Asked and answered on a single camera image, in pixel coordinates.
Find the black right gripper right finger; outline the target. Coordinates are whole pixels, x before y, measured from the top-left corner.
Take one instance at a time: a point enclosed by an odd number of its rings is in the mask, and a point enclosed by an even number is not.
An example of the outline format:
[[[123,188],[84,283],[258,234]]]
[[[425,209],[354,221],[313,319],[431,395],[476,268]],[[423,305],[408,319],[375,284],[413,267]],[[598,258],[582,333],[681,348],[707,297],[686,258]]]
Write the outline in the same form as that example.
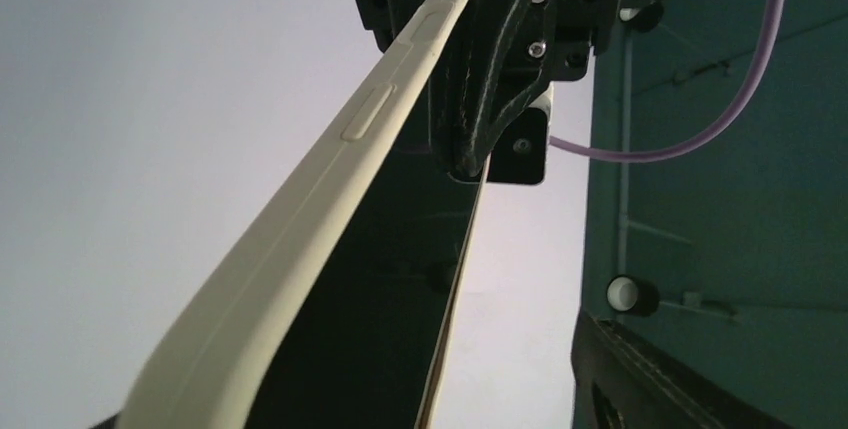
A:
[[[590,428],[787,428],[621,323],[579,312],[575,413]]]

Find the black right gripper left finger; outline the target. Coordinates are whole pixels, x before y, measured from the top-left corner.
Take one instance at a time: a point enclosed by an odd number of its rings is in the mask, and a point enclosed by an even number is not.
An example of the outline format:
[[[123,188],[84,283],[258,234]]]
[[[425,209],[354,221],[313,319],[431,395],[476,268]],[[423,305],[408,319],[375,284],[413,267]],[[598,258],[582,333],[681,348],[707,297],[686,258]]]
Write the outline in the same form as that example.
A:
[[[96,423],[95,425],[91,426],[90,429],[115,429],[119,416],[119,413],[113,414],[105,418],[104,420]]]

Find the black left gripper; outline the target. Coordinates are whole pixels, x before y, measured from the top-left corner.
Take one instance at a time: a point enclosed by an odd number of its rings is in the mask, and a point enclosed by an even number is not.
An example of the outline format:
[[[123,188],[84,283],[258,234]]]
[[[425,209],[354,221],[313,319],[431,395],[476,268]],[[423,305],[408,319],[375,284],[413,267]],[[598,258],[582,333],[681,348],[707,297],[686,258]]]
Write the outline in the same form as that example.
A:
[[[355,0],[385,51],[423,0]],[[622,22],[652,30],[666,0],[469,0],[430,81],[434,156],[456,180],[480,178],[505,129],[555,75],[583,75]]]

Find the beige phone case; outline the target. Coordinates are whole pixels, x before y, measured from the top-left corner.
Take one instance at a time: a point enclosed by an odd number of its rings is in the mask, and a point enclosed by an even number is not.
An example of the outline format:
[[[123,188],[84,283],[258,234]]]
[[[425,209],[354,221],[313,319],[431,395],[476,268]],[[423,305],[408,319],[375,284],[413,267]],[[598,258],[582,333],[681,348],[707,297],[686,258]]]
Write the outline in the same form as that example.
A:
[[[241,428],[469,0],[424,0],[135,380],[121,428]]]

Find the black phone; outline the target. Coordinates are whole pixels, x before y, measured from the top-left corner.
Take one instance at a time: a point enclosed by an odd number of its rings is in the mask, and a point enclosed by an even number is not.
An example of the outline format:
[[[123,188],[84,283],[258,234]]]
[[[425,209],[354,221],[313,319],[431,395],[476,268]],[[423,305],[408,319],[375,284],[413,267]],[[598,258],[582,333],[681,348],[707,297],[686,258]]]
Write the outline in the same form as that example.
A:
[[[478,189],[430,153],[426,90],[279,346],[250,428],[413,428]]]

